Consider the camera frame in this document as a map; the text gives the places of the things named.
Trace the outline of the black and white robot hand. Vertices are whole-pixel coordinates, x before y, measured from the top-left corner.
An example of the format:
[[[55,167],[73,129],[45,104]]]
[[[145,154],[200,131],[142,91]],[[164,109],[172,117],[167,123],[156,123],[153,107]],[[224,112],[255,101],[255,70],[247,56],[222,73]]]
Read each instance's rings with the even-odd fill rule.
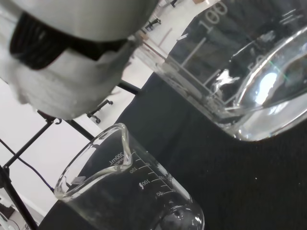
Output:
[[[155,0],[3,0],[0,77],[22,104],[71,120],[121,81]]]

